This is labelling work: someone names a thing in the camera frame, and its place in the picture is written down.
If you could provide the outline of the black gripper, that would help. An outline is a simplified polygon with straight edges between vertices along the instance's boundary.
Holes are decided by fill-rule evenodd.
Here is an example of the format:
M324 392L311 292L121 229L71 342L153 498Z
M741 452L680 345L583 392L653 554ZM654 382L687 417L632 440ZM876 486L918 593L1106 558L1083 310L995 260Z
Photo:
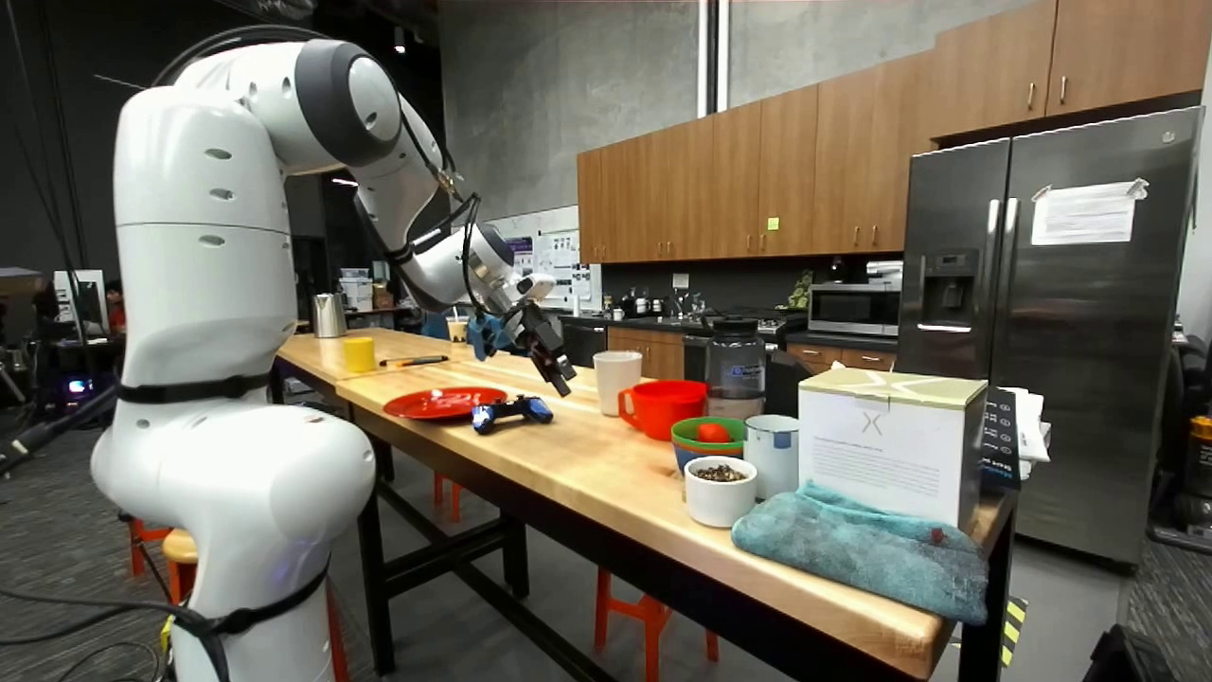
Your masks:
M562 323L548 318L539 303L514 303L505 315L505 325L510 333L510 345L535 359L539 374L548 387L558 387L562 398L569 398L576 368L569 359L562 359L566 357Z

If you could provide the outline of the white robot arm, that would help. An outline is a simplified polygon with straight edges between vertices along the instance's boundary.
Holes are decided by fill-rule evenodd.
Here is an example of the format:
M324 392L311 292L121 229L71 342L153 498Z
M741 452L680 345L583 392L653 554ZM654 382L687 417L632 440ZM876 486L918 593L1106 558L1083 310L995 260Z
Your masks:
M177 682L335 682L331 545L372 498L375 452L355 422L270 398L294 333L284 184L331 171L355 179L415 299L492 306L545 382L571 380L539 310L545 286L492 229L409 239L449 179L359 44L235 44L138 90L114 137L125 359L92 479L196 541L196 583L170 616Z

